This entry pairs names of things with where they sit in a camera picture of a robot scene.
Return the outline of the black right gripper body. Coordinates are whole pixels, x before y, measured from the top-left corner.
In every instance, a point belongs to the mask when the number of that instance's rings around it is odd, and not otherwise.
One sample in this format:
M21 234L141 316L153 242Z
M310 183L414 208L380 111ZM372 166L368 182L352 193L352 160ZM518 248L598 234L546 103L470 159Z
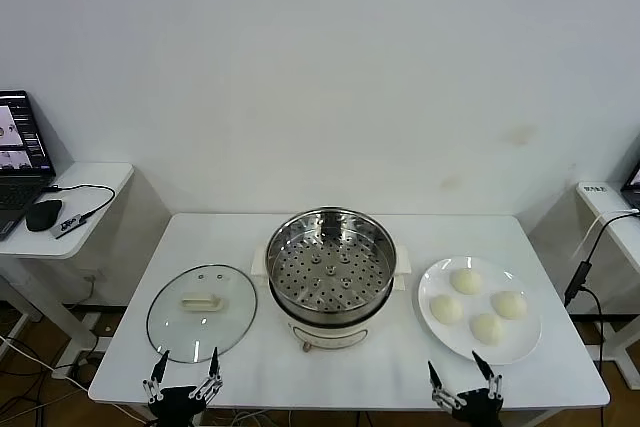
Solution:
M451 415L472 427L501 427L501 409L502 395L480 388L459 393Z

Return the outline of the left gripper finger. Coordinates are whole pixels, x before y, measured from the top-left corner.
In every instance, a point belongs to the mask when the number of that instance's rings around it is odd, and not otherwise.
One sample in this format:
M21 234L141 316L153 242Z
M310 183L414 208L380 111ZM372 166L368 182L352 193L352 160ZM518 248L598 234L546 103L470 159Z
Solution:
M192 397L196 400L212 400L223 385L220 374L218 348L212 353L209 370L205 379L192 391Z
M166 350L162 354L160 360L153 367L150 378L142 381L143 389L149 401L160 401L163 399L160 384L165 374L169 353L170 351Z

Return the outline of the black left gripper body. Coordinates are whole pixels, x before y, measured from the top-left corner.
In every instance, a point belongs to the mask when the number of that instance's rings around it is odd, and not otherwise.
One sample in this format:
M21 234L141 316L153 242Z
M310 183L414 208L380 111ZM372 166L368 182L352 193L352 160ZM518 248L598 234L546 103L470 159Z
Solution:
M201 413L201 400L192 395L195 386L163 388L163 398L153 397L149 401L149 410L154 419L150 426L188 427L194 425L194 418Z

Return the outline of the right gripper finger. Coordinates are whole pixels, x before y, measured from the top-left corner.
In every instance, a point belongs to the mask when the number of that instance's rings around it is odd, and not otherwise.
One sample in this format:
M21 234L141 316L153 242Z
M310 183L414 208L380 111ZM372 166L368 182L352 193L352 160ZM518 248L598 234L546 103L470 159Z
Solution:
M431 362L428 362L428 368L429 380L432 388L432 400L440 407L462 407L462 400L444 387Z
M488 397L490 399L501 400L502 399L502 375L496 375L489 363L486 362L475 351L472 352L473 358L478 366L481 374L485 378L488 384Z

